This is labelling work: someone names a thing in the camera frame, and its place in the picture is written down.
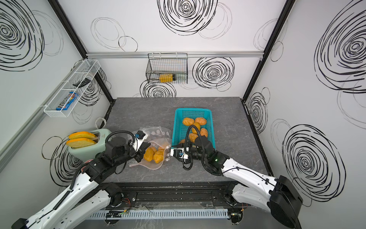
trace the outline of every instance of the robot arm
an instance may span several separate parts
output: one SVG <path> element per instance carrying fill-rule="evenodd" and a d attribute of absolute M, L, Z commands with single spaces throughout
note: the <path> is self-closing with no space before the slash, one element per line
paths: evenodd
<path fill-rule="evenodd" d="M 116 133 L 128 133 L 133 141 L 127 144 L 122 137 L 108 141 Z M 146 133 L 142 131 L 138 131 L 135 136 L 127 131 L 111 133 L 106 138 L 105 152 L 86 165 L 81 174 L 77 170 L 74 183 L 29 219 L 17 220 L 12 229 L 72 229 L 99 209 L 121 203 L 123 194 L 120 188 L 109 183 L 89 200 L 73 208 L 86 194 L 113 174 L 118 165 L 126 165 L 133 158 L 140 162 L 150 146 L 150 143 L 143 142 L 146 138 Z M 201 160 L 207 172 L 237 181 L 227 188 L 231 199 L 270 211 L 275 219 L 287 227 L 301 228 L 298 215 L 302 198 L 287 178 L 280 176 L 277 179 L 239 164 L 228 155 L 216 151 L 205 136 L 199 135 L 194 144 L 172 146 L 171 156 L 183 164 L 192 163 L 194 159 Z"/>
<path fill-rule="evenodd" d="M 127 144 L 122 137 L 114 137 L 111 141 L 108 141 L 112 135 L 117 133 L 130 134 L 132 136 L 131 142 Z M 114 183 L 109 183 L 92 198 L 73 209 L 86 194 L 113 174 L 117 166 L 123 163 L 126 164 L 131 159 L 140 162 L 145 150 L 150 146 L 150 143 L 143 142 L 145 139 L 147 139 L 147 134 L 142 131 L 138 131 L 136 135 L 127 131 L 111 133 L 106 138 L 105 151 L 87 165 L 83 164 L 76 170 L 75 182 L 72 182 L 46 207 L 29 217 L 29 219 L 18 219 L 11 228 L 71 229 L 99 209 L 120 203 L 122 199 L 120 188 Z"/>
<path fill-rule="evenodd" d="M 194 144 L 182 143 L 172 146 L 170 155 L 183 164 L 192 163 L 195 159 L 201 160 L 207 172 L 237 181 L 227 188 L 227 195 L 235 201 L 270 211 L 277 221 L 287 227 L 301 228 L 298 215 L 303 200 L 286 177 L 275 178 L 247 168 L 228 155 L 215 150 L 212 143 L 200 135 Z"/>

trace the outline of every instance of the plastic bag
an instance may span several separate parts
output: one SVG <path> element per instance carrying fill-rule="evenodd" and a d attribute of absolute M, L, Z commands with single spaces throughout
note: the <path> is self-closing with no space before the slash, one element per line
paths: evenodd
<path fill-rule="evenodd" d="M 148 162 L 145 159 L 142 159 L 139 163 L 129 163 L 129 167 L 133 167 L 136 165 L 142 165 L 149 169 L 158 169 L 163 165 L 163 162 L 166 160 L 169 160 L 170 155 L 170 147 L 172 146 L 172 136 L 171 136 L 171 130 L 161 127 L 161 126 L 146 126 L 146 127 L 140 127 L 139 130 L 144 131 L 145 133 L 149 134 L 148 138 L 144 142 L 151 143 L 150 147 L 155 147 L 158 149 L 159 147 L 164 148 L 164 159 L 160 163 L 155 163 L 154 160 Z"/>

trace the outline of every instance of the black metal frame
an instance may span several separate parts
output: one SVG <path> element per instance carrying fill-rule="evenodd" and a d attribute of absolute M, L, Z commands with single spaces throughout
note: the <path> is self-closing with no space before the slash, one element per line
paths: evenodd
<path fill-rule="evenodd" d="M 235 181 L 213 181 L 213 182 L 115 182 L 124 194 L 129 198 L 131 207 L 144 206 L 148 209 L 155 208 L 160 203 L 168 202 L 199 202 L 204 208 L 224 207 L 229 209 L 241 209 L 242 204 L 234 206 L 226 203 L 224 199 L 225 189 L 231 182 Z M 102 189 L 105 183 L 82 198 L 80 203 L 91 198 Z M 120 210 L 127 206 L 123 203 L 118 207 L 107 207 L 107 210 Z"/>
<path fill-rule="evenodd" d="M 262 143 L 261 143 L 261 139 L 259 138 L 257 130 L 254 127 L 253 120 L 252 120 L 251 116 L 249 115 L 247 105 L 243 101 L 242 101 L 242 104 L 243 104 L 244 112 L 247 115 L 247 119 L 249 121 L 250 128 L 252 129 L 255 141 L 257 142 L 259 152 L 261 153 L 261 156 L 262 156 L 262 159 L 263 159 L 263 162 L 264 162 L 264 166 L 266 167 L 267 173 L 268 173 L 269 176 L 273 176 L 272 168 L 269 165 L 267 155 L 264 152 L 264 149 L 263 149 L 263 146 L 262 146 Z"/>
<path fill-rule="evenodd" d="M 245 114 L 247 115 L 247 118 L 248 118 L 248 121 L 249 121 L 249 124 L 250 124 L 250 128 L 252 129 L 252 132 L 253 132 L 253 135 L 254 135 L 254 138 L 255 138 L 255 141 L 257 142 L 257 145 L 258 145 L 258 148 L 259 148 L 259 151 L 262 155 L 262 159 L 263 159 L 263 162 L 264 162 L 264 165 L 267 169 L 267 172 L 270 176 L 273 176 L 273 171 L 269 165 L 269 162 L 268 162 L 268 159 L 267 159 L 267 156 L 266 156 L 266 153 L 264 152 L 264 149 L 263 149 L 263 146 L 262 146 L 262 143 L 261 143 L 261 140 L 259 138 L 259 135 L 257 133 L 257 130 L 255 129 L 254 127 L 254 123 L 253 123 L 253 120 L 251 118 L 251 116 L 249 115 L 249 112 L 248 112 L 248 108 L 246 107 L 246 100 L 248 99 L 249 95 L 250 95 L 250 92 L 252 91 L 254 85 L 255 85 L 255 82 L 257 81 L 259 75 L 261 74 L 261 71 L 264 67 L 264 64 L 266 63 L 270 53 L 271 53 L 271 50 L 273 48 L 273 46 L 275 45 L 276 43 L 276 40 L 277 40 L 277 37 L 279 36 L 280 32 L 281 32 L 281 29 L 283 27 L 283 25 L 285 24 L 286 22 L 286 19 L 294 5 L 296 0 L 287 0 L 282 11 L 281 11 L 281 14 L 277 20 L 277 23 L 272 31 L 272 34 L 268 40 L 268 43 L 264 49 L 264 54 L 263 54 L 263 58 L 259 61 L 255 71 L 254 71 L 254 74 L 252 76 L 252 78 L 250 79 L 250 82 L 249 82 L 249 85 L 245 91 L 245 94 L 242 98 L 242 104 L 243 104 L 243 108 L 244 108 L 244 111 L 245 111 Z"/>
<path fill-rule="evenodd" d="M 244 108 L 244 111 L 245 111 L 245 114 L 247 115 L 247 118 L 248 118 L 248 121 L 249 121 L 249 124 L 250 124 L 250 127 L 252 129 L 252 132 L 253 132 L 253 135 L 254 135 L 254 138 L 257 142 L 257 145 L 258 145 L 258 148 L 259 148 L 259 151 L 261 153 L 261 156 L 262 156 L 262 159 L 264 161 L 264 164 L 265 164 L 265 167 L 267 169 L 267 172 L 270 176 L 273 176 L 273 172 L 272 172 L 272 169 L 269 165 L 269 162 L 268 162 L 268 159 L 267 159 L 267 156 L 264 152 L 264 149 L 263 149 L 263 146 L 262 146 L 262 143 L 260 141 L 260 138 L 257 134 L 257 131 L 254 127 L 254 124 L 253 124 L 253 121 L 247 111 L 247 108 L 246 108 L 246 105 L 245 105 L 245 102 L 246 100 L 248 99 L 249 97 L 249 94 L 251 92 L 251 90 L 253 89 L 254 87 L 254 84 L 255 82 L 257 81 L 263 67 L 264 67 L 264 64 L 265 62 L 267 61 L 269 55 L 270 55 L 270 52 L 274 46 L 274 44 L 276 43 L 276 39 L 278 37 L 278 35 L 280 34 L 281 32 L 281 29 L 294 5 L 296 0 L 287 0 L 282 11 L 281 11 L 281 14 L 279 16 L 279 19 L 277 20 L 277 23 L 274 27 L 274 30 L 272 31 L 272 34 L 269 38 L 269 41 L 264 49 L 264 55 L 263 55 L 263 58 L 259 61 L 255 71 L 254 71 L 254 74 L 249 82 L 249 85 L 245 91 L 245 94 L 243 96 L 243 99 L 242 99 L 242 104 L 243 104 L 243 108 Z M 75 47 L 77 48 L 77 50 L 79 51 L 80 55 L 82 56 L 82 58 L 87 58 L 86 54 L 86 49 L 84 48 L 83 44 L 81 43 L 81 40 L 79 39 L 78 35 L 76 34 L 75 30 L 73 29 L 69 19 L 67 18 L 65 12 L 63 11 L 60 3 L 58 2 L 58 0 L 48 0 L 48 2 L 50 3 L 52 9 L 54 10 L 54 12 L 56 13 L 57 17 L 59 18 L 60 22 L 62 23 L 62 25 L 64 26 L 66 32 L 68 33 L 68 35 L 70 36 L 72 42 L 74 43 Z M 109 117 L 109 114 L 112 110 L 112 107 L 115 103 L 115 99 L 113 99 L 112 95 L 110 94 L 108 88 L 106 87 L 106 85 L 104 84 L 103 80 L 101 79 L 99 73 L 97 73 L 95 75 L 95 80 L 97 81 L 97 83 L 99 84 L 100 88 L 102 89 L 102 91 L 104 92 L 105 96 L 107 97 L 109 103 L 110 103 L 110 106 L 105 114 L 105 119 L 107 120 L 108 117 Z"/>
<path fill-rule="evenodd" d="M 281 29 L 282 29 L 284 23 L 286 22 L 287 16 L 289 15 L 295 1 L 296 0 L 287 0 L 286 1 L 285 5 L 281 11 L 281 14 L 277 20 L 277 23 L 272 31 L 272 34 L 269 37 L 266 48 L 264 49 L 263 58 L 259 61 L 258 65 L 254 71 L 254 74 L 249 82 L 247 90 L 245 91 L 245 94 L 243 96 L 244 103 L 248 99 L 249 94 L 250 94 L 251 90 L 253 89 L 255 82 L 257 81 L 259 75 L 261 74 L 264 64 L 266 63 L 266 61 L 271 53 L 271 50 L 276 43 L 277 37 L 280 34 Z"/>
<path fill-rule="evenodd" d="M 86 49 L 84 48 L 83 44 L 81 43 L 81 40 L 79 39 L 74 28 L 72 27 L 69 19 L 67 18 L 64 10 L 62 9 L 59 1 L 58 0 L 48 0 L 48 3 L 51 5 L 53 11 L 55 12 L 55 14 L 59 18 L 60 22 L 64 26 L 67 34 L 69 35 L 70 39 L 74 43 L 76 49 L 79 51 L 81 57 L 87 58 Z M 107 97 L 109 103 L 113 103 L 113 97 L 98 72 L 96 73 L 94 79 L 96 80 L 96 82 L 98 83 L 100 88 L 102 89 L 102 91 L 103 91 L 104 95 Z"/>

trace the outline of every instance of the marble countertop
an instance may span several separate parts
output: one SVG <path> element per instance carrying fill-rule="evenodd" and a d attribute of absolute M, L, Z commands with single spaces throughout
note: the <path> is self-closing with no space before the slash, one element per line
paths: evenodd
<path fill-rule="evenodd" d="M 105 128 L 110 131 L 135 131 L 143 126 L 162 126 L 173 131 L 177 108 L 207 108 L 212 111 L 216 150 L 255 171 L 267 174 L 262 156 L 250 129 L 239 97 L 117 98 Z M 171 157 L 157 170 L 126 166 L 121 174 L 112 174 L 105 182 L 229 181 L 204 170 L 195 160 L 189 171 Z"/>

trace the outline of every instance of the blue basket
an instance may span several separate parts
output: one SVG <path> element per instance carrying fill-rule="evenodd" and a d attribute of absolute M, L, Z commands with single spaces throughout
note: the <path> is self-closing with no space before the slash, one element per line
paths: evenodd
<path fill-rule="evenodd" d="M 184 118 L 196 119 L 198 117 L 204 117 L 207 120 L 206 125 L 201 126 L 201 128 L 207 129 L 208 140 L 212 142 L 212 146 L 216 148 L 215 135 L 213 133 L 212 112 L 209 109 L 203 109 L 203 108 L 178 108 L 175 111 L 172 145 L 177 145 L 182 139 L 186 138 L 188 126 L 183 125 L 182 123 L 183 119 Z"/>

